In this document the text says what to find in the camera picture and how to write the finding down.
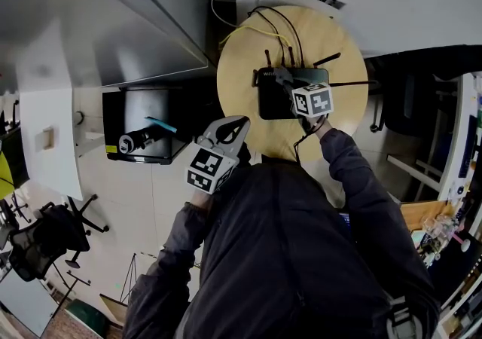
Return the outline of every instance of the wooden tabletop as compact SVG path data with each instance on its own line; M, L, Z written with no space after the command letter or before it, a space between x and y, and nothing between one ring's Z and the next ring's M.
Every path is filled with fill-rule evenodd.
M293 23L300 36L306 67L322 58L341 52L341 57L323 65L328 70L330 83L366 81L367 70L355 42L329 16L309 8L276 7ZM300 51L290 26L274 11L262 10L284 35L294 49L296 64L300 66ZM254 26L273 32L273 28L253 14L242 26ZM246 115L251 127L246 137L250 148L268 157L294 160L293 144L303 135L298 120L266 121L258 114L258 89L252 87L253 70L267 66L264 50L270 52L273 66L281 63L281 47L275 37L242 29L228 39L218 65L218 95L224 115ZM285 49L286 64L289 64L288 50ZM333 127L352 135L363 118L368 98L368 86L345 86L333 88L334 112L329 115ZM317 160L322 157L319 141L310 136L300 144L301 161Z

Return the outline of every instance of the tiled floor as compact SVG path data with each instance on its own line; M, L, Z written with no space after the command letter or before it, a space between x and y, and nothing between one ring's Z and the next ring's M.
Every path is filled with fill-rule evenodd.
M84 126L92 131L102 131L102 98L100 89L83 89L75 94L75 107L86 115ZM369 100L367 111L354 139L367 158L376 176L393 195L400 198L406 191L410 176L386 161L387 153L410 156L419 146L416 139L399 136L390 130L372 134L374 101ZM259 154L253 160L259 161ZM79 169L85 194L98 194L99 199L85 212L86 217L100 224L107 223L111 230L100 234L92 231L89 237L91 250L78 259L81 268L74 270L82 279L89 279L91 287L78 284L75 295L101 310L114 321L99 293L111 298L121 296L130 259L137 254L137 274L144 273L154 261L166 241L175 214L190 198L192 190L183 182L184 168L189 152L181 153L170 166L126 163L108 160L104 148L97 148L81 157ZM344 193L339 182L328 174L324 160L304 163L304 168L322 183L328 198L335 206L342 206ZM44 190L34 182L22 188L31 209L48 201L60 202L61 196ZM69 252L65 258L71 258ZM63 274L69 269L63 262L56 263ZM191 297L199 287L199 270L191 271ZM55 272L49 277L63 289Z

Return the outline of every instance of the person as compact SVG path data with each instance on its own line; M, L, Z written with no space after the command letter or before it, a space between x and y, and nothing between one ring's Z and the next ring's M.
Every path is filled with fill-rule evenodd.
M349 225L297 164L236 169L175 217L133 289L124 338L393 337L394 300L421 327L413 337L432 337L439 303L398 205L350 136L328 121L316 136L343 184ZM203 242L189 304L189 270Z

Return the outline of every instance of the chair wheel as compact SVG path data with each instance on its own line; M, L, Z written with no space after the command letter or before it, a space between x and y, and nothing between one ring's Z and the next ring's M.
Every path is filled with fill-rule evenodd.
M79 269L81 266L78 264L78 262L76 261L72 261L72 260L66 260L66 263L67 265L70 267L70 268L74 268L74 269Z

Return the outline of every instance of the blue pen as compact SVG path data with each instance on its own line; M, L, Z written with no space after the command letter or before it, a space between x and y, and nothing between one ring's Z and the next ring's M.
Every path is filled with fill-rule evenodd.
M154 124L156 124L156 125L159 125L159 126L163 127L164 129L173 132L174 134L176 134L177 131L178 131L175 127L172 127L172 126L166 124L165 122L162 122L162 121L160 121L160 120L158 120L158 119L156 119L156 118L144 117L144 119L147 119L148 121L150 121L150 122L152 122L152 123L154 123Z

